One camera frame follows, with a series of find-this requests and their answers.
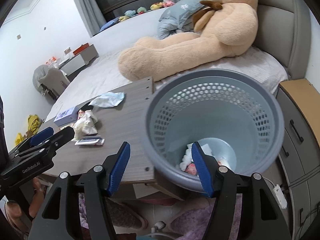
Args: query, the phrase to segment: gray upholstered headboard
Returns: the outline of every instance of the gray upholstered headboard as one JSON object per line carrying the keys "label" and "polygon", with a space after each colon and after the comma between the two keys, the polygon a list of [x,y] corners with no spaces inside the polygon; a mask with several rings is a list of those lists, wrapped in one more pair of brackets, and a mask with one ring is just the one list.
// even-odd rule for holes
{"label": "gray upholstered headboard", "polygon": [[310,14],[303,0],[259,0],[254,45],[274,56],[292,79],[303,78],[310,51]]}

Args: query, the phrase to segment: gray plastic basket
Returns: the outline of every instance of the gray plastic basket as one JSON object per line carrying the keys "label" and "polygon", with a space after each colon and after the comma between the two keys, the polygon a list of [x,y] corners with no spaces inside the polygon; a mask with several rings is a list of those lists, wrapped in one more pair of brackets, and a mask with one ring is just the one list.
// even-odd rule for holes
{"label": "gray plastic basket", "polygon": [[[231,169],[250,176],[271,165],[284,138],[274,96],[249,76],[229,70],[201,70],[172,80],[153,95],[144,116],[142,141],[155,168],[173,183],[199,192],[199,177],[178,168],[187,144],[220,139],[236,156]],[[213,155],[218,147],[211,146]]]}

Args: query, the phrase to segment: gray wood tabletop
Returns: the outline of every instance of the gray wood tabletop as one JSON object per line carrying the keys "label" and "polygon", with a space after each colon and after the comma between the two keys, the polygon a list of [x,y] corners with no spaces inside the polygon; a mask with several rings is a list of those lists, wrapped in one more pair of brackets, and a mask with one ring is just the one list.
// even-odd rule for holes
{"label": "gray wood tabletop", "polygon": [[[144,153],[140,140],[141,118],[152,90],[151,77],[112,90],[114,93],[124,92],[124,101],[113,108],[93,109],[99,119],[96,128],[98,135],[105,139],[104,145],[76,146],[75,142],[70,141],[57,151],[53,158],[54,167],[45,174],[57,177],[63,171],[68,171],[71,175],[85,173],[95,165],[102,164],[107,156],[116,153],[121,144],[127,141],[131,146],[131,157],[122,182],[153,180],[154,168]],[[51,126],[55,132],[59,131],[60,128],[53,120],[54,118],[45,122],[40,129]]]}

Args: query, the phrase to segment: metal bolt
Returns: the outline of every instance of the metal bolt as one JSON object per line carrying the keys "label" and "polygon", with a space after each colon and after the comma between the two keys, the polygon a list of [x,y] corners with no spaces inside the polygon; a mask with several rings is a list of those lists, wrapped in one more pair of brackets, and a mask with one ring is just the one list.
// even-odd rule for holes
{"label": "metal bolt", "polygon": [[219,171],[222,172],[222,173],[226,173],[228,171],[228,168],[225,167],[225,166],[220,166],[219,167]]}
{"label": "metal bolt", "polygon": [[261,179],[261,175],[260,175],[259,173],[255,173],[255,174],[253,175],[253,177],[254,177],[255,179]]}
{"label": "metal bolt", "polygon": [[102,167],[101,165],[97,165],[97,166],[95,166],[95,167],[93,168],[93,170],[94,170],[95,172],[102,171],[102,169],[103,169],[103,167]]}
{"label": "metal bolt", "polygon": [[67,172],[63,172],[60,174],[60,178],[65,179],[66,177],[68,177],[68,173]]}

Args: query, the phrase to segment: purple box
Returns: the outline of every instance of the purple box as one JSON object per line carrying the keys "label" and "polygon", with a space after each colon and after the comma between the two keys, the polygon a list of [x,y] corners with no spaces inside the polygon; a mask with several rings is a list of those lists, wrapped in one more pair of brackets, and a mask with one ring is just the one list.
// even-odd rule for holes
{"label": "purple box", "polygon": [[78,111],[80,109],[77,106],[74,106],[62,113],[57,114],[56,118],[54,119],[54,123],[57,126],[63,126],[70,122],[76,121],[78,119]]}

